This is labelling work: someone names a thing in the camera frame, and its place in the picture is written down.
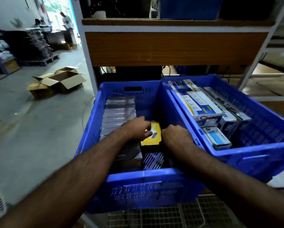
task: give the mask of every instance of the human arm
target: human arm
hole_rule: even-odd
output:
[[[130,140],[151,136],[144,117],[128,121],[66,164],[0,219],[0,227],[72,227]]]
[[[284,194],[210,156],[180,126],[163,130],[162,140],[247,227],[284,227]]]

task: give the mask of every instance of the forearm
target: forearm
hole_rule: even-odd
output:
[[[119,128],[54,173],[0,219],[0,227],[71,227],[129,141]]]
[[[186,139],[181,161],[223,200],[247,227],[284,227],[284,195],[218,161]]]

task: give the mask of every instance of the wooden pallet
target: wooden pallet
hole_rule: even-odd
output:
[[[59,55],[54,54],[51,57],[48,57],[44,60],[37,60],[37,61],[20,61],[20,65],[22,66],[48,66],[49,63],[53,62],[54,60],[59,59]]]

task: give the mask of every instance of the blue crate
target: blue crate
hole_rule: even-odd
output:
[[[223,0],[159,0],[161,19],[215,20]]]
[[[194,142],[201,147],[178,104],[166,85],[158,81],[105,82],[94,102],[90,118],[75,157],[99,141],[105,102],[111,96],[134,95],[137,117],[154,120],[160,115],[161,125],[180,125],[190,131]],[[160,153],[144,157],[145,166],[153,169],[154,162],[162,161]],[[144,170],[110,174],[89,204],[89,213],[111,212],[138,208],[175,205],[194,200],[203,185],[193,177],[176,168]]]
[[[181,107],[208,153],[262,182],[268,182],[284,170],[284,118],[227,84],[217,75],[169,77],[163,82],[184,79],[191,79],[200,87],[212,87],[253,119],[248,127],[236,134],[235,141],[232,141],[235,146],[241,146],[240,148],[217,151],[186,107]],[[171,93],[182,106],[174,92]]]

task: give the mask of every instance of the hand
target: hand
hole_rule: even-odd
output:
[[[129,136],[129,140],[143,141],[144,139],[152,136],[151,123],[145,121],[145,118],[134,118],[121,126],[122,130],[125,130]]]
[[[180,161],[187,157],[186,152],[192,151],[187,148],[193,146],[198,149],[193,143],[190,132],[181,126],[169,125],[166,129],[162,130],[161,136],[164,145]]]

